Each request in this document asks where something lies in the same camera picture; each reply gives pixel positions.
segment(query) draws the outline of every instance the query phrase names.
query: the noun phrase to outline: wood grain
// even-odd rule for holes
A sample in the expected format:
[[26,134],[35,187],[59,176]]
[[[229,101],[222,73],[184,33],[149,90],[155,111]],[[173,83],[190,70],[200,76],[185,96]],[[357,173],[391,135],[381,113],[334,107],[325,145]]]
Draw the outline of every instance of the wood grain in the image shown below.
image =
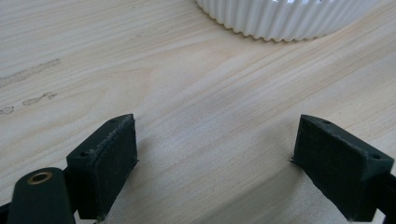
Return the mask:
[[393,0],[291,43],[236,35],[193,0],[0,1],[0,203],[134,113],[140,162],[106,223],[347,223],[289,163],[299,117],[396,158],[395,64]]

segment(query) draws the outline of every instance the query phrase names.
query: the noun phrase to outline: brass insert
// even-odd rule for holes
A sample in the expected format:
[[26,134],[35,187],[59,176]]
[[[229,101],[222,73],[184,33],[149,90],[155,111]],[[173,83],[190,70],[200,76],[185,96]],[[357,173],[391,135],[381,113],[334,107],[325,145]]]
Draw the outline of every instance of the brass insert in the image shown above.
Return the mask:
[[37,185],[37,184],[46,182],[51,177],[52,177],[51,172],[41,172],[41,173],[30,176],[30,178],[27,180],[27,183],[30,185]]

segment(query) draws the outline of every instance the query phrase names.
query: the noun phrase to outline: white ribbed object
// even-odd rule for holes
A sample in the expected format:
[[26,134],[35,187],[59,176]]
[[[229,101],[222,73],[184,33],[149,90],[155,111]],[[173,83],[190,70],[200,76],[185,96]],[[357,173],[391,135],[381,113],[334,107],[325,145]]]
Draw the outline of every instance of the white ribbed object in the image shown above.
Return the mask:
[[265,40],[328,35],[356,20],[376,0],[196,0],[228,29]]

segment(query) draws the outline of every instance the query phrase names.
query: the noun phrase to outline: scratch mark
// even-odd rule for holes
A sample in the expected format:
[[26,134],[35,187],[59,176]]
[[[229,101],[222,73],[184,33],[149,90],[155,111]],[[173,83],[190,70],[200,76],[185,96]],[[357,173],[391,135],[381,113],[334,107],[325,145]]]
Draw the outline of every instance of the scratch mark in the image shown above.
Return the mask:
[[23,101],[22,104],[23,105],[33,105],[33,104],[37,104],[38,102],[40,102],[40,100],[43,99],[43,96],[41,97],[37,97],[37,98],[33,98],[27,101]]
[[0,115],[5,114],[11,114],[12,112],[14,112],[14,106],[10,106],[10,107],[4,107],[3,109],[0,110]]
[[54,92],[54,91],[49,91],[44,93],[42,96],[40,97],[36,97],[30,100],[26,100],[23,101],[22,104],[23,105],[33,105],[33,104],[37,104],[38,102],[40,102],[40,100],[42,100],[44,97],[48,97],[49,100],[52,100],[56,95],[58,95],[58,93]]
[[56,95],[58,95],[58,93],[54,92],[54,91],[49,91],[43,94],[43,97],[48,96],[49,100],[52,100]]
[[11,84],[13,82],[23,81],[26,78],[30,77],[31,75],[40,73],[40,72],[46,70],[47,68],[53,67],[60,63],[61,63],[60,59],[55,59],[55,60],[49,61],[47,63],[41,63],[36,67],[31,67],[29,69],[20,71],[20,72],[15,73],[11,76],[8,76],[8,77],[0,77],[0,88],[3,88],[6,85]]

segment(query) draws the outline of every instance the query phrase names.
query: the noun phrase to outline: textured black plastic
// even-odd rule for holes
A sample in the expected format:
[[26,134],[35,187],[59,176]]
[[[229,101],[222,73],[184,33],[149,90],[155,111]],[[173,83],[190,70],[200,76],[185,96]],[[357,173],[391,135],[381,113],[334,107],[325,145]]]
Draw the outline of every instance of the textured black plastic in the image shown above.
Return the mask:
[[393,158],[324,119],[302,115],[293,162],[349,221],[372,221],[375,180]]
[[0,223],[1,224],[7,223],[9,207],[10,207],[10,203],[3,204],[0,207]]
[[384,223],[396,224],[396,177],[394,175],[384,175],[378,181],[375,203],[387,218]]
[[[31,185],[28,179],[36,174],[51,173],[51,177]],[[64,173],[58,168],[45,168],[22,177],[14,188],[7,224],[72,224]]]
[[79,216],[104,220],[137,164],[134,116],[109,120],[66,159]]

